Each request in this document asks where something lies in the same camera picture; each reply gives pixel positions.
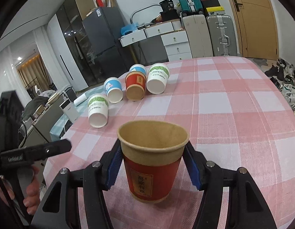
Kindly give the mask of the left hand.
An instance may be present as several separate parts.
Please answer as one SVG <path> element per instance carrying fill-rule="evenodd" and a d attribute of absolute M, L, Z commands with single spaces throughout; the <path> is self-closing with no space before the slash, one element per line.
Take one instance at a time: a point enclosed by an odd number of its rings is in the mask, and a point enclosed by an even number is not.
<path fill-rule="evenodd" d="M 39 192 L 40 184 L 37 179 L 39 169 L 33 165 L 32 165 L 32 169 L 34 171 L 33 180 L 30 183 L 30 185 L 27 186 L 26 188 L 27 197 L 23 200 L 23 203 L 25 207 L 27 208 L 27 212 L 30 215 L 34 215 L 36 213 L 37 208 L 40 204 L 40 192 Z M 5 184 L 6 190 L 8 191 L 8 194 L 10 195 L 10 199 L 13 200 L 15 195 L 11 186 L 7 184 L 5 181 L 3 183 Z M 1 190 L 1 187 L 0 187 L 0 198 L 9 207 L 8 202 L 4 196 L 4 193 Z"/>

